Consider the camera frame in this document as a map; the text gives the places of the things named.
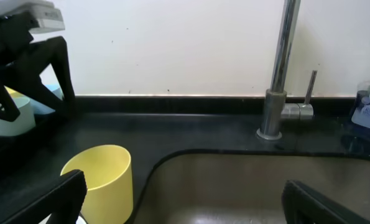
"black countertop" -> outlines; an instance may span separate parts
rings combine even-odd
[[[84,114],[60,127],[29,162],[0,180],[0,206],[58,177],[79,152],[103,144],[117,144],[131,153],[134,203],[153,167],[187,149],[370,159],[370,147],[352,142],[354,137],[346,134],[346,118],[317,116],[309,123],[284,123],[283,138],[273,143],[256,137],[261,119],[261,115]]]

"chrome faucet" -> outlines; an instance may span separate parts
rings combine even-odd
[[[285,76],[289,65],[292,41],[301,0],[285,0],[279,41],[275,56],[271,88],[266,90],[264,116],[258,136],[267,140],[282,137],[280,121],[282,119],[312,119],[313,107],[309,104],[317,71],[312,72],[307,96],[302,104],[285,103],[287,92],[284,91]]]

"white wall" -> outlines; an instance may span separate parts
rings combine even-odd
[[[262,96],[284,0],[53,0],[77,95]],[[370,79],[370,0],[302,0],[286,87],[354,96]],[[55,82],[52,69],[43,82]]]

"sink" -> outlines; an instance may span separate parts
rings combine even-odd
[[[134,223],[286,223],[281,194],[290,179],[370,220],[370,161],[184,154],[152,173],[134,211]]]

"yellow cup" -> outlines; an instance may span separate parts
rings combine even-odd
[[[88,192],[81,213],[89,224],[121,224],[133,208],[131,155],[114,145],[96,146],[70,159],[60,175],[84,172]]]

